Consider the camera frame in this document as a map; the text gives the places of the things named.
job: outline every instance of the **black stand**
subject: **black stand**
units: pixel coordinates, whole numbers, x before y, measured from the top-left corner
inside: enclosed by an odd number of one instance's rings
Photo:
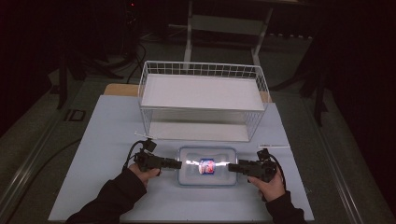
[[[283,88],[288,87],[289,85],[296,83],[298,81],[305,79],[305,84],[300,88],[300,95],[303,97],[309,97],[313,94],[315,90],[317,90],[317,97],[315,101],[315,110],[314,110],[314,118],[317,121],[319,126],[321,124],[321,112],[323,110],[323,94],[325,89],[325,83],[327,75],[329,74],[328,68],[322,69],[312,69],[303,72],[302,74],[297,74],[294,77],[276,85],[270,87],[270,91],[279,91]]]
[[[84,80],[87,74],[84,71],[82,62],[87,64],[89,67],[95,69],[100,74],[103,74],[110,78],[122,79],[123,77],[118,76],[102,65],[86,56],[82,52],[71,48],[65,44],[65,40],[62,36],[59,36],[59,104],[58,109],[61,109],[67,100],[67,69],[69,69],[71,75],[75,80]]]

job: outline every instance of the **clear plastic container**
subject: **clear plastic container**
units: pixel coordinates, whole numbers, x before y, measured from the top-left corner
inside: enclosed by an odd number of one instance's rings
[[[237,163],[232,147],[185,146],[178,151],[182,161],[177,181],[182,187],[224,188],[236,184],[236,173],[229,172],[227,164]]]

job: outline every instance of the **black cable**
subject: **black cable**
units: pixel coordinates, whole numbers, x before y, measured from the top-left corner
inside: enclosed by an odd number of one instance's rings
[[[122,72],[122,71],[124,71],[125,69],[128,69],[129,67],[131,67],[133,64],[134,64],[133,62],[130,62],[128,65],[126,65],[126,66],[120,68],[119,70],[115,70],[114,73],[117,74],[117,73],[119,73],[119,72]]]
[[[143,63],[143,61],[145,60],[147,51],[146,51],[146,48],[145,48],[142,44],[139,43],[138,46],[140,46],[140,47],[143,49],[143,57],[142,57],[142,59],[139,61],[139,56],[138,56],[138,54],[136,53],[137,66],[134,68],[134,70],[133,70],[133,71],[131,72],[131,74],[128,76],[128,79],[126,80],[126,84],[129,84],[129,81],[130,81],[131,77],[134,75],[134,72],[136,71],[136,69],[137,69],[138,67],[140,67],[140,70],[143,71],[143,68],[142,68],[142,64],[141,64],[141,63]]]
[[[283,179],[283,187],[284,187],[285,190],[286,190],[286,178],[285,178],[285,175],[283,174],[282,166],[280,166],[280,163],[279,163],[279,161],[275,158],[275,156],[273,156],[273,155],[270,154],[270,157],[275,161],[277,167],[279,168],[280,174],[282,175],[282,179]]]
[[[131,146],[131,149],[129,150],[129,153],[128,153],[128,157],[126,158],[126,162],[125,162],[125,163],[123,164],[123,166],[122,166],[122,171],[128,168],[129,160],[132,158],[132,157],[131,157],[132,151],[134,150],[134,148],[135,148],[135,147],[137,146],[137,144],[139,144],[139,143],[142,144],[142,145],[144,145],[145,141],[137,141],[137,142],[135,142],[135,143]]]
[[[12,211],[11,215],[9,216],[9,218],[7,219],[6,223],[8,224],[11,219],[14,217],[15,213],[17,212],[18,208],[20,207],[23,198],[26,196],[27,192],[29,191],[29,188],[32,187],[33,183],[35,182],[35,180],[37,179],[38,175],[41,173],[41,171],[43,171],[43,169],[47,166],[47,164],[52,161],[53,158],[55,158],[57,155],[59,155],[61,152],[63,152],[64,150],[66,150],[67,148],[73,146],[75,143],[81,141],[81,138],[69,143],[68,145],[66,145],[65,147],[62,147],[59,151],[55,152],[51,157],[49,157],[46,162],[44,162],[43,165],[41,165],[40,169],[38,169],[37,173],[35,173],[35,175],[32,177],[32,180],[30,181],[29,185],[26,187],[24,193],[22,194],[22,196],[20,197],[20,199],[18,200],[18,203],[15,205],[14,210]]]
[[[126,66],[128,63],[133,63],[133,60],[134,60],[134,57],[130,53],[128,53],[122,61],[117,62],[117,63],[105,64],[105,65],[103,65],[103,67],[112,70],[112,69]]]

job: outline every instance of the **wire mesh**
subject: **wire mesh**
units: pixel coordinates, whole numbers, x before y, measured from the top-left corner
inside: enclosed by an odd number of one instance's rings
[[[230,63],[184,63],[184,62],[145,62],[142,77],[139,84],[138,96],[141,104],[147,78],[149,74],[156,75],[184,75],[184,76],[201,76],[201,77],[224,77],[224,78],[249,78],[256,81],[258,90],[262,96],[264,109],[269,103],[270,95],[265,81],[262,69],[255,65],[230,64]],[[152,110],[141,108],[143,121],[147,134],[152,120]],[[250,140],[260,123],[264,112],[244,112],[245,123],[247,126],[247,135]]]

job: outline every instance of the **floor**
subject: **floor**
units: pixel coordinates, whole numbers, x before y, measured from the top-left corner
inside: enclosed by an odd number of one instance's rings
[[[183,61],[185,32],[167,41],[145,34],[138,54],[144,60]],[[203,63],[252,64],[249,48],[232,48],[194,39],[191,60]],[[293,76],[310,40],[268,35],[260,53],[268,86]],[[49,223],[47,218],[78,149],[98,97],[109,83],[125,83],[136,67],[116,69],[123,79],[93,71],[84,81],[69,77],[68,100],[57,110],[58,95],[49,92],[0,139],[0,223]],[[139,80],[139,69],[130,83]],[[49,74],[57,82],[57,72]],[[314,98],[302,98],[303,82],[271,92],[299,167],[315,221],[313,223],[395,223],[342,115],[325,92],[322,127],[313,119]],[[67,111],[85,111],[82,121],[67,119]],[[19,180],[19,188],[11,180]]]

